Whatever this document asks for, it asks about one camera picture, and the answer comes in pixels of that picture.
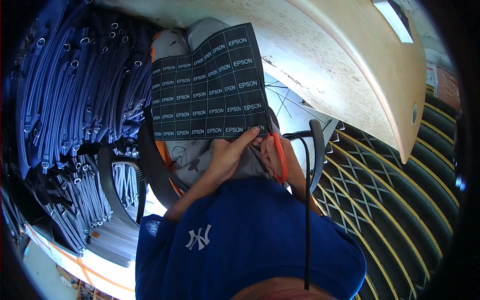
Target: black cable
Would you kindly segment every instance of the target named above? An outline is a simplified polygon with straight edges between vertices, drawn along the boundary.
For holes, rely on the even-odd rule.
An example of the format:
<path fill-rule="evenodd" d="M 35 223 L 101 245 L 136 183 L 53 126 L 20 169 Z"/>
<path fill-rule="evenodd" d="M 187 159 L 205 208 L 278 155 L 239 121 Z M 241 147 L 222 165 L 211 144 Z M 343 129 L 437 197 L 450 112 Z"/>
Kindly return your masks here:
<path fill-rule="evenodd" d="M 308 146 L 305 140 L 296 133 L 287 133 L 283 136 L 294 136 L 301 140 L 303 147 L 305 147 L 305 157 L 307 163 L 307 174 L 305 176 L 305 283 L 304 288 L 310 289 L 310 250 L 311 250 L 311 233 L 310 233 L 310 155 L 308 153 Z"/>

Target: metal ring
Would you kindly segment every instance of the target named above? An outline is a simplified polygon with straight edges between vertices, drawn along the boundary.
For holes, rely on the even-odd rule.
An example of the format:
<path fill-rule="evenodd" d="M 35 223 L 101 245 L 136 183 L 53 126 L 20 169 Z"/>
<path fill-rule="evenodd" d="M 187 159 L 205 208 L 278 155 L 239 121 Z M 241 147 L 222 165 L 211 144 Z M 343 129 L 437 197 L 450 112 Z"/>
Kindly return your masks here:
<path fill-rule="evenodd" d="M 37 46 L 43 46 L 43 45 L 45 45 L 45 39 L 44 39 L 44 38 L 39 39 L 39 40 L 36 42 L 36 45 L 37 45 Z"/>

